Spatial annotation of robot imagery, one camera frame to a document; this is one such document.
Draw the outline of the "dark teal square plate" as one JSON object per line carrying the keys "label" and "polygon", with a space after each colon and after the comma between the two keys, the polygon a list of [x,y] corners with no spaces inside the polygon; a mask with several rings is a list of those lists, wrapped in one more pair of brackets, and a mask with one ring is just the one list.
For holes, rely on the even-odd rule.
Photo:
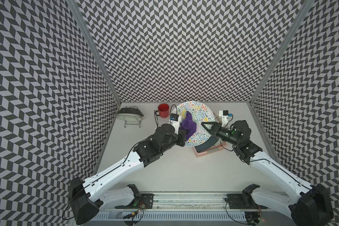
{"label": "dark teal square plate", "polygon": [[201,154],[218,148],[218,138],[210,137],[207,141],[199,146],[194,147],[195,153]]}

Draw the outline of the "purple microfibre cloth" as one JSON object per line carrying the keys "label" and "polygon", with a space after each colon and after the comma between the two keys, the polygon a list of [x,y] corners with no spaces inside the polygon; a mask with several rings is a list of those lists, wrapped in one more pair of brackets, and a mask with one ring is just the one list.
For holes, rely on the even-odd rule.
{"label": "purple microfibre cloth", "polygon": [[186,141],[196,133],[197,124],[193,121],[192,114],[189,111],[186,111],[186,116],[182,120],[180,128],[186,131]]}

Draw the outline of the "colourful squiggle pattern plate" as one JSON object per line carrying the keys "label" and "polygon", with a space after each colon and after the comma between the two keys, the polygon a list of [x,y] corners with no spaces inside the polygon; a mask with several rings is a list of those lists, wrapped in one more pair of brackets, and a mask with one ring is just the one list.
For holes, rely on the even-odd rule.
{"label": "colourful squiggle pattern plate", "polygon": [[187,101],[177,105],[176,109],[171,109],[172,114],[178,114],[182,120],[186,118],[186,113],[189,112],[192,116],[192,121],[196,123],[196,132],[185,142],[187,147],[195,147],[206,142],[211,135],[203,128],[202,122],[215,122],[215,116],[212,110],[202,102]]}

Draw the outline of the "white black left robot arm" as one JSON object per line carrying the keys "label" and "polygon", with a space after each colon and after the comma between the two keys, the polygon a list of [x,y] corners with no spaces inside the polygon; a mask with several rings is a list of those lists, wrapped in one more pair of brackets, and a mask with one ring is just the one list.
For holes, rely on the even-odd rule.
{"label": "white black left robot arm", "polygon": [[123,178],[145,168],[174,146],[183,147],[188,131],[176,130],[170,124],[163,124],[155,133],[137,142],[127,156],[91,177],[76,177],[69,183],[69,204],[77,225],[93,219],[101,210],[117,206],[128,206],[140,197],[135,185],[128,185],[123,190],[109,192]]}

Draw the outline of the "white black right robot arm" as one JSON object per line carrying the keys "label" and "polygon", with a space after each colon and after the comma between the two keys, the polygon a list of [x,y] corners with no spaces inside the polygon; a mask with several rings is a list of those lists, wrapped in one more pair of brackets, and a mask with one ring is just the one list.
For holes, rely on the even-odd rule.
{"label": "white black right robot arm", "polygon": [[241,161],[262,172],[286,193],[280,195],[256,184],[249,185],[243,193],[257,205],[289,217],[297,226],[325,226],[334,218],[327,188],[312,185],[273,160],[250,140],[247,121],[236,121],[229,129],[218,122],[202,122],[201,125],[212,136],[232,144]]}

